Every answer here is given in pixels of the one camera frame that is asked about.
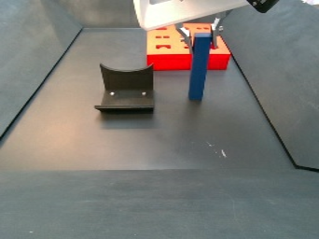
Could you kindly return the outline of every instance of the blue block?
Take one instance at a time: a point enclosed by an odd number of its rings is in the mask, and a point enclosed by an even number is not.
[[[201,100],[209,59],[212,35],[209,33],[195,34],[193,60],[189,80],[189,100]]]

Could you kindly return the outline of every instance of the black curved holder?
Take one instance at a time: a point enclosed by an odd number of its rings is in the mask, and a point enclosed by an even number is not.
[[[153,110],[153,65],[133,71],[120,71],[100,64],[104,96],[100,111]]]

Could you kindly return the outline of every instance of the black floor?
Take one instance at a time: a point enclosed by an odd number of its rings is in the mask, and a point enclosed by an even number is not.
[[[317,174],[292,168],[233,61],[156,72],[153,114],[101,114],[98,64],[144,66],[141,30],[80,34],[0,142],[4,238],[317,238]]]

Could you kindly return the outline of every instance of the dark gray surface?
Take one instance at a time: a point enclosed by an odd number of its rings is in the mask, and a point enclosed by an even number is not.
[[[0,181],[6,239],[319,238],[309,172],[2,172]]]
[[[0,0],[0,136],[80,30],[49,0]]]
[[[143,68],[141,29],[84,30],[0,146],[2,170],[291,168],[245,80],[209,71],[187,98],[189,71],[155,72],[153,114],[101,114],[98,65]]]
[[[299,0],[264,15],[243,7],[223,36],[295,163],[319,169],[317,9]]]

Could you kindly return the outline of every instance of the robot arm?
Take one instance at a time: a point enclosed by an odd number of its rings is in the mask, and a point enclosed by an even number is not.
[[[279,0],[133,0],[140,27],[153,30],[163,26],[225,12],[248,4],[267,12]]]

